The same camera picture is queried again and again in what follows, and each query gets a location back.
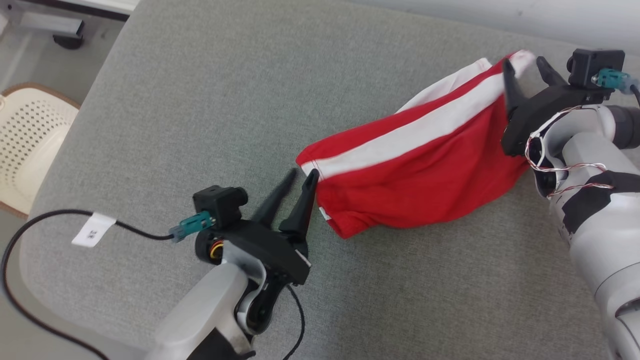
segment red and white garment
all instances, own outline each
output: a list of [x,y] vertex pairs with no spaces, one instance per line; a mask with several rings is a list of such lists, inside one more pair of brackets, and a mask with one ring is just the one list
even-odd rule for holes
[[[516,77],[534,60],[509,56]],[[429,86],[397,113],[304,149],[318,169],[317,201],[343,238],[371,226],[416,227],[469,214],[507,192],[527,169],[505,156],[502,62],[487,59]]]

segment gray fabric surface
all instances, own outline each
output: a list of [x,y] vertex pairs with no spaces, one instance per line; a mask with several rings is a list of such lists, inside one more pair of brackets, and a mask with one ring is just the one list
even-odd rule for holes
[[[250,214],[306,145],[393,113],[478,58],[522,48],[565,74],[575,46],[322,0],[143,1],[33,214],[94,209],[162,234],[212,184],[243,186]],[[625,68],[640,74],[640,60]],[[542,88],[534,78],[529,93]],[[71,246],[84,221],[48,220],[25,235],[26,284],[57,314],[151,347],[154,328],[210,267],[193,237],[174,245],[113,228],[93,249]],[[596,307],[530,174],[465,218],[419,229],[376,227],[344,241],[315,211],[308,241],[314,265],[297,289],[307,332],[295,359],[604,356]],[[257,359],[281,358],[299,328],[283,293],[255,340]]]

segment black cable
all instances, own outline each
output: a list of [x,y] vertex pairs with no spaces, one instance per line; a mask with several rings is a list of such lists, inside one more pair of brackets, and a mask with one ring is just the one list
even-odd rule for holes
[[291,351],[289,351],[289,353],[282,358],[282,360],[288,360],[294,352],[296,352],[296,350],[298,349],[298,346],[300,346],[300,343],[302,342],[302,338],[305,337],[305,313],[302,311],[302,305],[300,304],[300,299],[298,299],[298,296],[296,295],[296,293],[293,291],[293,288],[291,287],[291,285],[287,285],[287,289],[289,289],[289,291],[291,292],[291,296],[293,296],[293,300],[296,301],[296,305],[298,305],[298,310],[300,310],[300,335],[298,336],[298,341],[296,341],[296,344],[293,345],[293,348],[291,349]]
[[638,102],[638,106],[640,106],[640,91],[638,91],[638,87],[635,85],[631,85],[629,88],[636,96],[636,101]]
[[[2,256],[2,262],[0,262],[0,266],[1,266],[1,271],[2,271],[2,290],[4,292],[4,294],[6,295],[7,299],[9,300],[9,303],[20,313],[22,314],[24,317],[26,317],[27,319],[29,319],[32,323],[34,323],[35,325],[39,326],[40,328],[42,328],[45,331],[50,332],[51,334],[54,334],[56,336],[59,336],[63,339],[66,339],[68,341],[71,341],[72,343],[75,343],[76,345],[79,345],[87,350],[89,350],[90,352],[93,352],[97,357],[99,357],[102,360],[109,360],[109,358],[104,355],[100,350],[96,349],[95,347],[85,343],[84,341],[77,339],[71,335],[65,334],[64,332],[54,329],[51,326],[47,325],[46,323],[43,323],[40,319],[38,319],[35,315],[32,315],[29,311],[27,311],[26,309],[24,309],[22,307],[22,305],[20,305],[20,303],[18,302],[18,300],[16,300],[16,298],[13,296],[13,294],[11,293],[11,290],[9,290],[9,284],[7,281],[7,277],[6,277],[6,270],[7,270],[7,266],[9,265],[9,256],[11,256],[11,252],[13,250],[13,248],[15,247],[15,244],[18,242],[18,239],[20,239],[20,237],[22,236],[22,234],[24,234],[25,231],[27,231],[31,226],[34,226],[35,224],[41,222],[42,220],[46,219],[46,218],[50,218],[50,217],[54,217],[56,215],[64,215],[64,214],[78,214],[78,215],[86,215],[88,217],[92,216],[93,213],[91,211],[87,211],[87,210],[78,210],[78,209],[61,209],[61,210],[55,210],[55,211],[49,211],[48,213],[44,213],[42,215],[38,215],[35,218],[32,218],[31,220],[27,221],[26,224],[24,224],[20,229],[18,229],[18,231],[13,235],[13,237],[11,238],[11,240],[9,240],[9,245],[7,245],[6,250],[4,250],[4,254]],[[144,236],[146,238],[150,238],[152,240],[169,240],[171,238],[173,238],[173,235],[166,235],[166,236],[158,236],[158,235],[152,235],[152,234],[148,234],[145,233],[142,230],[139,230],[129,224],[125,224],[121,221],[116,221],[116,225],[120,226],[124,229],[130,230],[138,235]]]

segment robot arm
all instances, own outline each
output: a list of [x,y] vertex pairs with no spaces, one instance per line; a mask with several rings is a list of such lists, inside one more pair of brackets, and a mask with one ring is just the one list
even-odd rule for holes
[[255,355],[251,342],[264,332],[282,289],[304,284],[307,228],[318,181],[312,171],[302,194],[279,231],[271,230],[281,200],[296,171],[256,211],[242,220],[242,188],[212,186],[194,194],[198,215],[174,229],[176,238],[198,231],[196,255],[217,265],[194,286],[161,322],[148,360],[244,360]]
[[611,359],[626,360],[640,359],[640,170],[620,149],[640,145],[640,109],[599,105],[612,89],[597,85],[623,59],[621,51],[576,50],[570,84],[545,77],[557,73],[539,60],[550,86],[531,99],[507,64],[510,123],[502,145],[505,154],[527,156],[600,309]]

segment teal connector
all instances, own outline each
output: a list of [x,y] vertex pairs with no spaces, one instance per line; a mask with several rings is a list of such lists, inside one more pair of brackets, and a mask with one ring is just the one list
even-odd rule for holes
[[197,213],[180,222],[178,226],[169,230],[173,234],[173,242],[178,243],[187,236],[213,226],[213,219],[208,211]]
[[591,82],[601,88],[617,89],[623,94],[633,94],[631,85],[638,87],[638,80],[631,77],[626,72],[613,69],[602,69],[598,75],[594,75]]

